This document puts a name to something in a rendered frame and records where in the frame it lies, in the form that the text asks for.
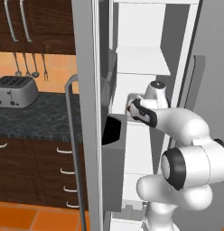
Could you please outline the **grey freezer door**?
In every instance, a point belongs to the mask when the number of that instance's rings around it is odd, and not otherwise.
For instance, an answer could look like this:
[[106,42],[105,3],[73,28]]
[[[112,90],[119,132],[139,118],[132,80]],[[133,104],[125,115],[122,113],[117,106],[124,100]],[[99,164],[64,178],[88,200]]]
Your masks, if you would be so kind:
[[90,231],[103,231],[99,0],[71,0]]

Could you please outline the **white freezer rack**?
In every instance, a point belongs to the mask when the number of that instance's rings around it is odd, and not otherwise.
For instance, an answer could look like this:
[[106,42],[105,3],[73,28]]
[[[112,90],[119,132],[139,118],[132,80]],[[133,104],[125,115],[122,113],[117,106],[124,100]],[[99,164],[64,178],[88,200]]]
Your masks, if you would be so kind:
[[159,47],[118,47],[117,71],[126,74],[171,75]]

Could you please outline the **white freezer interior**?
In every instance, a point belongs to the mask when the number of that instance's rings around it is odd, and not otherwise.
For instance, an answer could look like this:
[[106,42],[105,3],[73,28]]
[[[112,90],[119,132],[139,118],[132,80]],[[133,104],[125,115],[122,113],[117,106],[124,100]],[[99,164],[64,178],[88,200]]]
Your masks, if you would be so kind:
[[[117,85],[110,111],[124,114],[127,100],[143,94],[153,80],[163,81],[170,89],[171,106],[177,106],[183,74],[201,0],[114,0],[111,14],[110,44],[118,47],[159,47],[168,65],[170,76],[126,74],[117,72]],[[137,196],[139,178],[160,170],[160,155],[170,136],[129,121],[122,211],[112,213],[109,231],[138,231],[145,205]]]

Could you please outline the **tall grey door bin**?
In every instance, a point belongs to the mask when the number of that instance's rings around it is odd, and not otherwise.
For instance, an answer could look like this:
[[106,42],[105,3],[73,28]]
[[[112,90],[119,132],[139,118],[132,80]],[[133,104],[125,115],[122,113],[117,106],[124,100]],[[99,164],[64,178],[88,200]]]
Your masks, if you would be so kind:
[[102,138],[103,209],[120,212],[126,151],[127,117],[120,114],[107,116]]

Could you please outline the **hanging metal fork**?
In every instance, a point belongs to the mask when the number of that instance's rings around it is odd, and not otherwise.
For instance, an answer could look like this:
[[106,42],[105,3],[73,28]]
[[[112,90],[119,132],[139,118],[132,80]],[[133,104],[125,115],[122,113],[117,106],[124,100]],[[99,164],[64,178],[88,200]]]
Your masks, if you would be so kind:
[[43,72],[44,81],[49,81],[48,71],[47,71],[46,63],[45,63],[45,55],[43,53],[41,55],[42,55],[42,63],[43,63],[43,69],[44,69],[44,72]]

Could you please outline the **hanging metal ladle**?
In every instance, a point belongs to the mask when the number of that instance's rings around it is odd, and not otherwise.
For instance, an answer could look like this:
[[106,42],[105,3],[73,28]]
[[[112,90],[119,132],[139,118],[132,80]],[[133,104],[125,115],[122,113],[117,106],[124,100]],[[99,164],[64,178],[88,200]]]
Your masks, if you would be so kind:
[[34,68],[35,68],[35,71],[33,72],[32,76],[34,78],[38,78],[40,76],[40,73],[39,73],[39,71],[37,69],[36,59],[35,59],[35,54],[34,53],[32,53],[32,57],[33,57],[33,64],[34,64]]

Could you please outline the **dark wood base cupboards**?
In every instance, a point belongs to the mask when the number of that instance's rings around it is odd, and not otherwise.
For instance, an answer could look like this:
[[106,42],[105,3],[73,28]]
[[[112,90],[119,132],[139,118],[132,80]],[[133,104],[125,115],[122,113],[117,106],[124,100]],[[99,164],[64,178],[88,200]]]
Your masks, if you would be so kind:
[[1,137],[0,201],[77,209],[71,144]]

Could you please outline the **silver toaster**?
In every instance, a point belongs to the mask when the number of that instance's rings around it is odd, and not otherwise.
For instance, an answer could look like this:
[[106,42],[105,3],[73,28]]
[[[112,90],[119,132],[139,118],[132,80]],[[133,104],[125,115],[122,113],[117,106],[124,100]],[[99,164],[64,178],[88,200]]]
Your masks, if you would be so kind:
[[3,76],[0,78],[0,107],[25,108],[39,96],[31,77]]

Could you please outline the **hanging metal slotted spoon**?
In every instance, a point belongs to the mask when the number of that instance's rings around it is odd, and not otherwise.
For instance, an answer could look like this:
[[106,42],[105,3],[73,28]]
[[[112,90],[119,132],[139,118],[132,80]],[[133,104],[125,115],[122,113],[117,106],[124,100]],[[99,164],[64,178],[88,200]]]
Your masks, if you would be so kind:
[[18,60],[17,60],[16,52],[13,52],[13,55],[14,55],[15,65],[16,65],[16,68],[17,68],[17,71],[15,72],[15,76],[21,77],[22,76],[22,72],[20,71],[20,68],[19,68],[19,63],[18,63]]

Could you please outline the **grey closed fridge door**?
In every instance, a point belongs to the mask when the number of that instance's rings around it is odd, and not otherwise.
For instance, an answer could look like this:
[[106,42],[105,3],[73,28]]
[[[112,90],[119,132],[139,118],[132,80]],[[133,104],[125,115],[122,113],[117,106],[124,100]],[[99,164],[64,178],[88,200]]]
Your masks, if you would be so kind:
[[[224,0],[203,0],[191,49],[180,106],[185,107],[194,55],[204,55],[205,70],[192,111],[210,127],[210,136],[224,142]],[[174,222],[181,231],[222,231],[224,227],[224,183],[213,184],[211,205],[202,211],[176,209]]]

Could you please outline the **dark wood wall cupboards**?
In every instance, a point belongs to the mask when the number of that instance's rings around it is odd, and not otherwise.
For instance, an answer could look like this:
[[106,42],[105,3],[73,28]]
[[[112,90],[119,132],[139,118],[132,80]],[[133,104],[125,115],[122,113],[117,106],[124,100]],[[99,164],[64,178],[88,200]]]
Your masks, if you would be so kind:
[[75,55],[71,0],[0,0],[0,51]]

